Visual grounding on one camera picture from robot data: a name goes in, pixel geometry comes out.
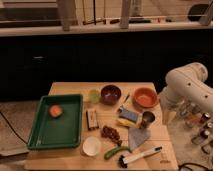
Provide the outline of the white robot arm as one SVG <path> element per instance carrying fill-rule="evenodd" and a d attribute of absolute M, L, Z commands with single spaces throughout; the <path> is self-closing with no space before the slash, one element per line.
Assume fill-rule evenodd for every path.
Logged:
<path fill-rule="evenodd" d="M 168 123 L 169 112 L 181 106 L 185 100 L 213 114 L 213 88 L 205 84 L 207 78 L 207 68 L 198 62 L 172 69 L 166 74 L 166 86 L 159 94 L 164 124 Z"/>

